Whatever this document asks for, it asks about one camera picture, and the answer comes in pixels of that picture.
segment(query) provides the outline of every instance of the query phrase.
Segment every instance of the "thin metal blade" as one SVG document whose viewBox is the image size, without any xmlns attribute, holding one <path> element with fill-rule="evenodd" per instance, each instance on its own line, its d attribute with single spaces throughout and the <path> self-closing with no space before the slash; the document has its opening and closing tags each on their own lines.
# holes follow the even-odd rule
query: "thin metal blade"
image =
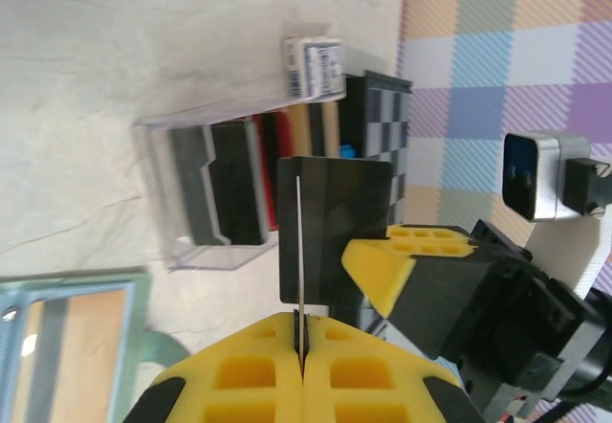
<svg viewBox="0 0 612 423">
<path fill-rule="evenodd" d="M 302 195 L 301 185 L 299 176 L 295 179 L 296 191 L 297 191 L 297 299 L 299 303 L 299 366 L 301 367 L 302 374 L 304 372 L 304 342 L 305 335 L 304 329 L 304 241 L 302 235 Z"/>
</svg>

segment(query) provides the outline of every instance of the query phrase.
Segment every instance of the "plaid cloth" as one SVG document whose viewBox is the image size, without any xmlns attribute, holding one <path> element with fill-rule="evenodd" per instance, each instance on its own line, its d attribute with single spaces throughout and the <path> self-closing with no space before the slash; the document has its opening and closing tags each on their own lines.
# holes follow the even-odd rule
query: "plaid cloth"
<svg viewBox="0 0 612 423">
<path fill-rule="evenodd" d="M 581 133 L 612 158 L 612 0 L 404 0 L 397 75 L 414 80 L 408 223 L 485 218 L 524 244 L 532 226 L 500 197 L 509 131 Z M 610 263 L 596 286 L 612 292 Z M 563 421 L 611 420 L 584 406 Z"/>
</svg>

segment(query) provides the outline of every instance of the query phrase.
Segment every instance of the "camera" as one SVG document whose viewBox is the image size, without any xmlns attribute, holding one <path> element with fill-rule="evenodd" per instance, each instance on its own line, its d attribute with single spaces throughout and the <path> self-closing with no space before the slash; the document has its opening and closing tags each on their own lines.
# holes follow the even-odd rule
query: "camera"
<svg viewBox="0 0 612 423">
<path fill-rule="evenodd" d="M 589 140 L 561 131 L 509 133 L 504 140 L 502 197 L 506 206 L 533 222 L 580 216 L 563 204 L 565 164 L 588 159 Z"/>
</svg>

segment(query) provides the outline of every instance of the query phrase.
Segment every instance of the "transparent container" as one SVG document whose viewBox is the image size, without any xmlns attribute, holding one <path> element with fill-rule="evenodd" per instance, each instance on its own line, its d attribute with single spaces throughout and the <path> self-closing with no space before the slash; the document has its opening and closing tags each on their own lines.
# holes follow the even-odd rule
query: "transparent container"
<svg viewBox="0 0 612 423">
<path fill-rule="evenodd" d="M 228 122 L 274 111 L 287 105 L 307 100 L 284 98 L 267 100 L 241 100 L 223 102 L 191 109 L 185 112 L 139 119 L 134 123 L 133 134 L 142 165 L 142 174 L 151 207 L 159 230 L 165 263 L 170 270 L 216 269 L 233 270 L 260 256 L 278 242 L 277 232 L 269 232 L 267 223 L 261 224 L 261 244 L 237 244 L 224 233 L 219 223 L 214 185 L 210 176 L 210 163 L 216 159 L 211 128 L 215 123 Z M 186 201 L 185 173 L 177 160 L 175 136 L 181 129 L 198 128 L 197 135 L 203 142 L 198 157 L 203 161 L 199 175 L 189 177 L 189 182 L 200 200 L 196 208 L 189 209 Z M 257 152 L 250 151 L 253 167 L 253 185 L 258 198 L 258 209 L 264 205 Z M 266 217 L 262 211 L 260 217 Z"/>
</svg>

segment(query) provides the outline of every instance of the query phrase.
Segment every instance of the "clear plastic box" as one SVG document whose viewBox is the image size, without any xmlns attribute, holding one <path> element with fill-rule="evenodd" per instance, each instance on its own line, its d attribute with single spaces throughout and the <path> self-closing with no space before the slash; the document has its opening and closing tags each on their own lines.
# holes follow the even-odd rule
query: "clear plastic box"
<svg viewBox="0 0 612 423">
<path fill-rule="evenodd" d="M 277 232 L 269 232 L 261 245 L 236 245 L 220 232 L 208 166 L 201 169 L 202 186 L 210 212 L 208 226 L 216 243 L 203 245 L 194 242 L 187 220 L 171 131 L 201 126 L 208 158 L 212 161 L 215 154 L 214 145 L 210 143 L 210 127 L 214 123 L 242 119 L 303 102 L 307 100 L 279 98 L 224 102 L 177 114 L 143 118 L 134 123 L 133 134 L 139 152 L 138 159 L 142 165 L 142 174 L 168 269 L 233 270 L 265 253 L 278 242 Z"/>
</svg>

